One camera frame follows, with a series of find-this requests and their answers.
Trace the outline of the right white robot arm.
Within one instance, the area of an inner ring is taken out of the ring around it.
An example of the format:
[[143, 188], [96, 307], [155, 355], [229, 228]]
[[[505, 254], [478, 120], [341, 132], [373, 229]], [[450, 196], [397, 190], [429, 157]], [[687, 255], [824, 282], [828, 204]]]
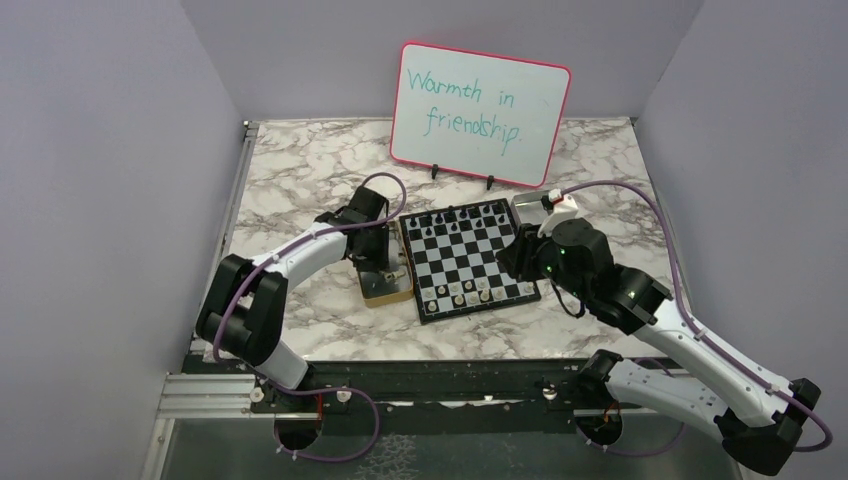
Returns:
[[637, 404], [701, 430], [739, 464], [775, 476], [796, 452], [820, 389], [788, 380], [687, 320], [667, 287], [618, 264], [607, 237], [584, 219], [565, 220], [544, 234], [523, 224], [496, 255], [519, 281], [546, 279], [577, 298], [604, 324], [667, 355], [694, 377], [687, 382], [648, 372], [633, 360], [599, 350], [581, 367], [577, 393], [587, 405]]

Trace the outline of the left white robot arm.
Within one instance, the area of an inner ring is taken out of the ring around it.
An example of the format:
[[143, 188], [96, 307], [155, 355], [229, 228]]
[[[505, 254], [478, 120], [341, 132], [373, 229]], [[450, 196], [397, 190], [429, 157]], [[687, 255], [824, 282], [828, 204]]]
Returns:
[[195, 333], [234, 355], [277, 384], [276, 396], [298, 411], [313, 401], [307, 361], [282, 339], [286, 299], [291, 290], [333, 263], [350, 260], [361, 271], [388, 266], [389, 201], [364, 186], [350, 202], [317, 216], [299, 236], [274, 252], [251, 259], [224, 257], [206, 294]]

